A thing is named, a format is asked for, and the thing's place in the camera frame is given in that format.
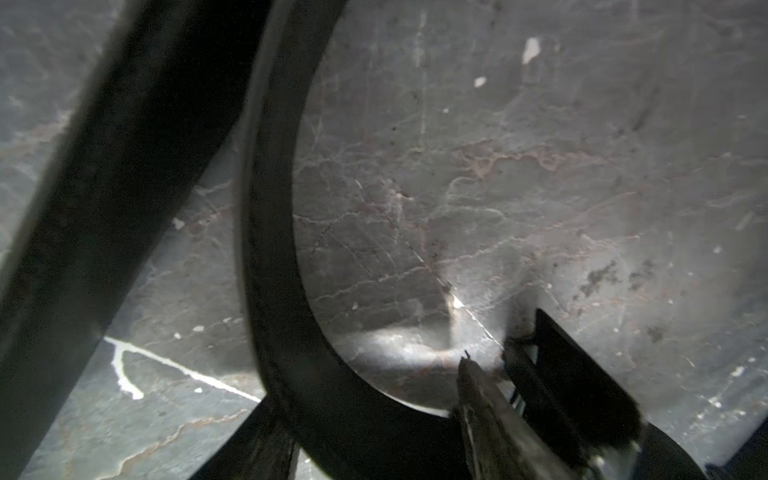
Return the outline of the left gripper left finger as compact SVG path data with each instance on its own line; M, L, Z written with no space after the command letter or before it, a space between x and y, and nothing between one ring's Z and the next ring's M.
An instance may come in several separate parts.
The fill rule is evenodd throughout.
M299 445L274 397L266 396L190 480L290 480Z

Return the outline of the long black leather belt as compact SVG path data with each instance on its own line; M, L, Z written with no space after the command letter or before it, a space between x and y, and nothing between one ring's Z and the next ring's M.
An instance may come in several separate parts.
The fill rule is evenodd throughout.
M458 423L336 353L296 258L293 161L342 1L133 1L1 272L1 475L24 470L185 193L245 116L240 273L259 369L299 443L346 479L466 479Z

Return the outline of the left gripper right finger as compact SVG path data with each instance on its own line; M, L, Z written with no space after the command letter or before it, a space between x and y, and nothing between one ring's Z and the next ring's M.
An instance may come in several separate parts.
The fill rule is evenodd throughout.
M466 463L473 479L580 479L502 395L471 356L456 379Z

